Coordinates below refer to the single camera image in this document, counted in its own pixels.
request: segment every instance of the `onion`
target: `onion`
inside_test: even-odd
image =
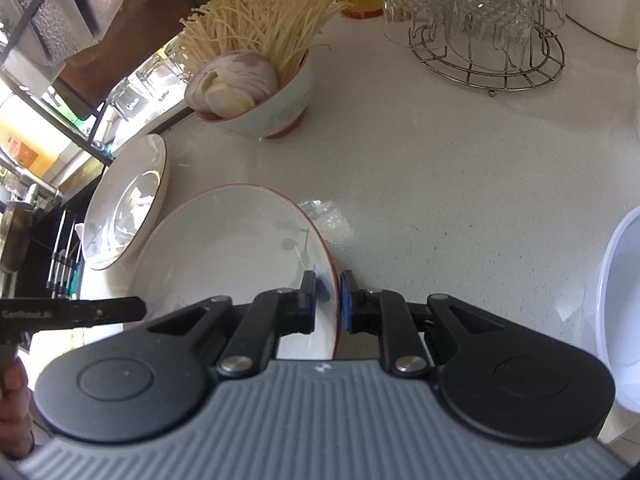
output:
[[[278,90],[273,65],[257,52],[225,52],[198,70],[184,91],[184,100],[199,112],[223,119],[237,117]]]

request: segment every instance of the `metal pivot screw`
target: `metal pivot screw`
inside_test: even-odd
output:
[[[405,355],[396,359],[394,366],[399,372],[416,373],[427,367],[427,361],[417,355]]]
[[[225,357],[220,363],[220,368],[229,373],[245,372],[254,364],[251,358],[245,355],[232,355]]]

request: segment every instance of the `white plate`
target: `white plate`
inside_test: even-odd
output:
[[[618,225],[600,268],[596,350],[616,382],[616,400],[640,413],[640,207]]]
[[[160,223],[140,253],[130,293],[156,318],[217,294],[243,304],[264,290],[298,288],[305,270],[314,270],[320,285],[316,329],[283,337],[277,357],[330,359],[339,294],[322,238],[282,195],[231,184],[193,198]]]
[[[166,146],[159,135],[132,140],[104,173],[86,212],[82,255],[106,269],[136,254],[153,230],[169,181]]]

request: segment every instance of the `plate rim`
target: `plate rim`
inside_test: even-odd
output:
[[[167,165],[168,160],[169,160],[169,157],[167,156],[166,141],[159,134],[148,134],[148,135],[146,135],[144,137],[139,137],[139,138],[133,140],[133,142],[129,145],[129,147],[134,145],[136,142],[142,142],[143,139],[146,140],[148,137],[157,137],[161,142],[160,146],[161,146],[161,149],[162,149],[163,160],[162,160],[162,173],[160,174],[160,179],[158,180],[158,188],[156,189],[156,190],[158,190],[158,189],[160,189],[160,186],[162,184],[162,180],[164,179],[164,176],[166,174],[166,165]],[[122,154],[126,153],[126,151],[127,150],[122,150],[122,152],[120,152],[119,156],[122,156]],[[118,157],[114,158],[113,162],[115,163],[116,160],[118,160]],[[84,220],[85,221],[86,221],[86,218],[89,216],[89,211],[91,210],[91,204],[94,201],[94,196],[95,196],[95,191],[94,191],[94,195],[91,197],[91,200],[89,201],[89,206],[86,209],[86,213],[84,215]],[[124,248],[124,250],[118,256],[116,256],[116,258],[111,260],[105,266],[92,267],[92,265],[89,263],[89,260],[86,257],[86,253],[84,252],[84,231],[82,231],[82,237],[80,239],[80,246],[82,247],[82,257],[84,258],[84,262],[93,270],[105,270],[105,269],[108,269],[109,267],[111,267],[113,264],[115,264],[119,259],[121,259],[127,253],[129,248],[131,247],[131,243],[132,243],[133,239],[136,237],[136,235],[138,234],[140,229],[142,229],[142,227],[144,226],[145,222],[148,221],[148,218],[149,218],[149,211],[146,212],[145,218],[143,219],[142,223],[140,224],[140,227],[138,228],[138,231],[133,236],[133,238],[129,241],[129,243]]]
[[[307,224],[311,227],[311,230],[318,237],[318,240],[320,241],[320,248],[324,251],[324,255],[325,255],[326,259],[329,261],[329,266],[330,266],[330,269],[331,269],[332,285],[333,285],[333,288],[334,288],[334,295],[335,295],[336,326],[335,326],[334,350],[332,351],[332,358],[334,358],[335,357],[335,353],[336,353],[337,348],[338,348],[338,341],[340,340],[340,330],[342,329],[342,326],[341,326],[342,325],[342,323],[341,323],[341,321],[342,321],[342,319],[341,319],[342,298],[340,296],[340,286],[338,284],[338,276],[337,276],[337,273],[336,273],[336,270],[335,270],[334,260],[331,257],[331,253],[329,252],[329,249],[326,246],[326,242],[324,241],[324,238],[322,238],[322,235],[320,234],[320,231],[318,231],[318,228],[312,222],[311,218],[309,218],[309,216],[304,211],[302,211],[300,206],[298,204],[296,204],[295,202],[293,202],[292,199],[290,199],[289,197],[283,195],[282,193],[280,193],[280,192],[278,192],[278,191],[276,191],[274,189],[271,189],[270,187],[260,186],[259,184],[249,184],[247,182],[235,182],[235,183],[231,183],[231,184],[221,184],[220,186],[213,186],[213,187],[211,187],[209,189],[204,190],[201,193],[198,193],[196,196],[193,196],[192,198],[190,198],[186,202],[184,202],[182,205],[178,206],[176,209],[171,211],[154,228],[153,232],[149,235],[149,238],[145,241],[144,246],[140,250],[140,254],[138,255],[138,257],[136,259],[136,264],[133,267],[132,274],[131,274],[132,277],[131,277],[131,284],[129,285],[129,295],[131,295],[132,292],[133,292],[134,279],[135,279],[136,273],[138,272],[138,267],[140,266],[140,262],[142,261],[142,257],[144,256],[148,246],[151,244],[151,241],[158,234],[160,229],[162,227],[164,227],[164,224],[168,223],[174,216],[176,216],[179,212],[181,212],[182,209],[184,209],[187,206],[191,205],[192,202],[195,202],[196,200],[199,200],[203,195],[206,195],[206,194],[209,194],[209,193],[212,193],[212,192],[215,192],[215,191],[219,191],[221,189],[231,188],[231,187],[244,187],[244,188],[249,188],[249,189],[259,189],[261,191],[265,191],[267,193],[271,193],[272,195],[275,195],[276,197],[283,199],[285,202],[289,203],[290,206],[293,206],[293,208],[295,210],[297,210],[299,213],[302,214],[302,218],[305,219]]]

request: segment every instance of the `ceramic bowl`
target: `ceramic bowl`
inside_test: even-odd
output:
[[[305,270],[318,279],[316,326],[280,339],[280,359],[331,359],[340,297],[331,257],[311,220],[273,190],[231,184],[204,192],[162,220],[142,249],[129,294],[148,318],[225,294],[234,304],[283,286]]]
[[[95,270],[135,256],[156,225],[169,181],[164,140],[132,140],[104,173],[84,218],[82,255]]]
[[[206,123],[229,135],[251,139],[279,139],[295,129],[305,113],[314,86],[314,74],[305,56],[300,69],[274,95],[238,117],[221,119],[216,114],[196,112]]]

